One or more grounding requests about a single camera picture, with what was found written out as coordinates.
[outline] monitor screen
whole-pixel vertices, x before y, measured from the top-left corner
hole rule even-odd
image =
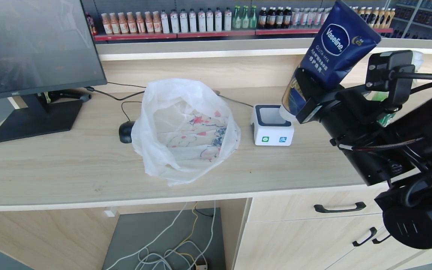
[[[0,0],[0,98],[101,84],[80,0]]]

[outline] computer monitor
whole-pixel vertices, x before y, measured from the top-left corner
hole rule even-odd
[[[70,130],[82,101],[36,94],[106,84],[80,0],[0,0],[0,99],[21,96],[0,142]]]

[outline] drawer handle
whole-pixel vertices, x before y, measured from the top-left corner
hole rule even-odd
[[[372,240],[372,243],[373,244],[381,244],[382,242],[384,242],[386,239],[388,239],[389,237],[391,237],[391,234],[390,235],[388,235],[388,236],[386,236],[384,239],[382,239],[381,241],[379,241],[378,239],[376,239],[376,238],[374,238],[373,240]]]
[[[362,244],[364,244],[365,242],[367,242],[368,240],[370,240],[371,238],[373,238],[376,235],[376,233],[378,232],[378,230],[376,228],[374,228],[374,227],[371,227],[369,229],[369,231],[371,232],[371,235],[368,238],[366,238],[365,241],[362,241],[361,243],[358,243],[357,241],[354,241],[353,242],[353,246],[361,246]]]
[[[314,205],[314,210],[316,210],[316,212],[319,212],[319,213],[344,213],[344,212],[361,211],[361,210],[363,210],[363,209],[366,208],[366,205],[363,202],[357,202],[355,204],[356,204],[356,208],[354,208],[354,209],[345,209],[345,210],[328,210],[328,209],[324,208],[324,206],[322,206],[320,204],[315,204]]]

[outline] plastic bag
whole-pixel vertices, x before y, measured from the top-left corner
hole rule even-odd
[[[186,79],[150,82],[131,131],[145,172],[168,179],[170,186],[193,182],[218,166],[240,137],[227,103],[202,82]]]

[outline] robotic arm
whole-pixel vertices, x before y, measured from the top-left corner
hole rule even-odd
[[[320,122],[365,183],[387,182],[389,190],[375,201],[382,209],[388,232],[418,249],[432,248],[432,99],[386,127],[378,120],[399,111],[411,94],[432,87],[432,82],[411,89],[413,79],[432,74],[415,73],[412,51],[373,54],[366,83],[327,92],[304,70],[296,70],[306,104],[296,118],[300,123]],[[389,92],[384,101],[365,99],[368,91]],[[399,181],[392,178],[413,169]]]

